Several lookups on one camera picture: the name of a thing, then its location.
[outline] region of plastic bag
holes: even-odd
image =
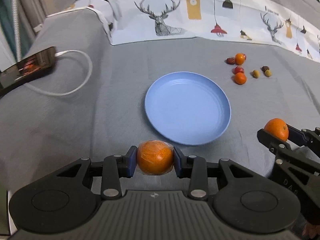
[[[138,171],[146,175],[163,175],[172,170],[173,146],[163,141],[146,141],[139,144]]]

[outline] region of phone screen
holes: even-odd
[[[0,89],[5,89],[12,84],[30,76],[39,70],[47,69],[54,65],[56,50],[54,47],[38,52],[11,66],[0,73]]]

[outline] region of orange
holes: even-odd
[[[241,73],[241,72],[235,74],[234,79],[238,85],[243,85],[244,83],[247,82],[247,77],[245,76],[244,73]]]
[[[289,129],[287,124],[285,121],[279,118],[274,118],[267,122],[264,129],[283,141],[287,141],[289,137]]]
[[[157,140],[141,143],[137,152],[137,163],[145,174],[162,175],[172,168],[172,148]]]
[[[236,55],[236,64],[237,65],[242,65],[245,61],[245,55],[243,53],[238,53]]]

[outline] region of white cord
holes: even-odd
[[[47,92],[47,91],[44,91],[44,90],[41,90],[40,88],[37,88],[37,87],[34,87],[33,85],[30,85],[29,83],[25,83],[24,85],[40,94],[43,94],[45,96],[51,96],[51,97],[64,97],[64,96],[68,96],[68,95],[71,95],[73,94],[74,92],[77,92],[79,89],[81,89],[89,80],[89,78],[91,77],[91,74],[92,74],[92,70],[93,70],[93,66],[92,66],[92,61],[89,57],[88,54],[86,54],[85,52],[83,51],[80,51],[80,50],[66,50],[66,51],[62,51],[62,52],[58,52],[55,54],[56,57],[60,57],[62,56],[63,54],[66,54],[68,52],[78,52],[78,53],[81,53],[82,55],[84,55],[86,57],[86,59],[88,60],[88,65],[89,65],[89,70],[88,70],[88,74],[84,80],[84,82],[78,86],[76,89],[68,92],[68,93],[63,93],[63,94],[60,94],[60,93],[52,93],[52,92]]]
[[[12,1],[14,40],[15,40],[15,43],[16,43],[17,61],[19,62],[19,61],[22,60],[22,56],[21,56],[21,41],[20,41],[18,7],[17,7],[17,0],[11,0],[11,1]]]

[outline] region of deer head illustration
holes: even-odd
[[[142,5],[144,0],[141,0],[141,2],[139,3],[139,6],[137,5],[136,2],[134,2],[136,7],[141,12],[148,14],[149,18],[155,21],[155,24],[156,24],[155,30],[156,30],[157,36],[179,35],[179,34],[185,33],[185,30],[183,28],[174,28],[164,23],[164,20],[167,19],[167,17],[169,16],[169,13],[176,10],[180,5],[180,0],[177,5],[173,0],[171,1],[172,1],[172,6],[170,7],[170,9],[166,4],[165,10],[161,12],[161,15],[155,15],[154,12],[150,10],[150,5],[147,6],[147,9],[145,9]]]
[[[277,22],[277,25],[272,29],[272,28],[270,27],[270,24],[269,24],[269,19],[268,19],[267,21],[266,21],[266,19],[265,19],[266,15],[267,15],[267,13],[264,14],[263,16],[262,16],[262,14],[260,13],[261,19],[262,19],[263,23],[267,26],[267,29],[268,29],[268,31],[270,32],[270,35],[271,35],[272,40],[273,40],[274,42],[276,42],[276,43],[282,44],[281,41],[278,41],[278,40],[276,39],[275,34],[278,32],[278,29],[281,29],[281,28],[283,27],[283,22],[280,22],[280,25],[279,25],[278,22]]]

